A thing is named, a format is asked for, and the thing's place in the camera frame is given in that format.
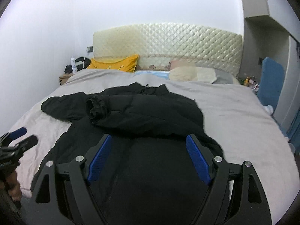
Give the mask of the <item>left hand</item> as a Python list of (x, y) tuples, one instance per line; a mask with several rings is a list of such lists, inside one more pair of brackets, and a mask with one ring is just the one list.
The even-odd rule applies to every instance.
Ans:
[(21, 201), (22, 192), (20, 189), (20, 183), (17, 180), (17, 172), (15, 170), (6, 177), (5, 182), (1, 180), (1, 189), (4, 191), (7, 189), (7, 194), (14, 202)]

